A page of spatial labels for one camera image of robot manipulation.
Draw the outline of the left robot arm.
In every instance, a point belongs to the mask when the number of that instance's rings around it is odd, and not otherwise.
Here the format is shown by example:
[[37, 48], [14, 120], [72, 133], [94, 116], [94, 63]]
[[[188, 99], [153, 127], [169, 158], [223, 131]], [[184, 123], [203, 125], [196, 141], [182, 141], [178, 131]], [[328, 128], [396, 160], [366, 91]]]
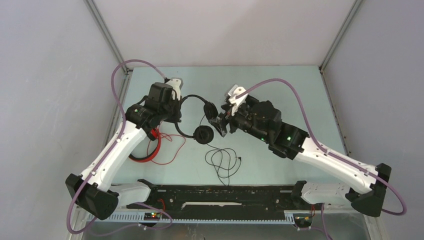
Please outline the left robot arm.
[[70, 174], [65, 185], [76, 204], [99, 220], [107, 219], [122, 206], [140, 202], [153, 208], [158, 194], [142, 182], [113, 185], [112, 181], [131, 152], [145, 138], [154, 139], [151, 131], [162, 121], [180, 116], [183, 81], [172, 78], [151, 85], [143, 103], [131, 105], [119, 130], [100, 155], [79, 175]]

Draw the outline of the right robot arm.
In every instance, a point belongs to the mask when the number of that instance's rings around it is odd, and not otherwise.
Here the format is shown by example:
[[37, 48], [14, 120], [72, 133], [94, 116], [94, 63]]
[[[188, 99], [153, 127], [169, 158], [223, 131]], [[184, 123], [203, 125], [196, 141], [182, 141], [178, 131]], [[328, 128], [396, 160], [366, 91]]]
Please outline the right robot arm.
[[270, 101], [248, 96], [239, 106], [226, 101], [223, 112], [207, 116], [208, 122], [224, 137], [240, 129], [265, 142], [268, 149], [280, 158], [288, 158], [321, 169], [341, 180], [341, 198], [349, 201], [356, 211], [379, 217], [392, 168], [384, 163], [365, 164], [342, 155], [294, 125], [282, 121], [281, 111]]

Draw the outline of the small black foam headphones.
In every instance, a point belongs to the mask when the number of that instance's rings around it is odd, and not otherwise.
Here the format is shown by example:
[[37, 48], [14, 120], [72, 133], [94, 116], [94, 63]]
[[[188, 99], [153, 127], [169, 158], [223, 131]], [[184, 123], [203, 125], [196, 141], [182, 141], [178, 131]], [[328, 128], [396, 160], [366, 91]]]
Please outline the small black foam headphones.
[[229, 186], [231, 184], [231, 177], [235, 175], [242, 164], [242, 158], [237, 155], [237, 152], [229, 147], [219, 148], [210, 145], [214, 139], [214, 131], [210, 126], [202, 125], [203, 119], [200, 120], [199, 126], [194, 130], [192, 135], [184, 133], [179, 124], [174, 124], [177, 132], [188, 139], [193, 139], [201, 145], [206, 145], [211, 148], [204, 155], [205, 162], [212, 166], [218, 180], [224, 185]]

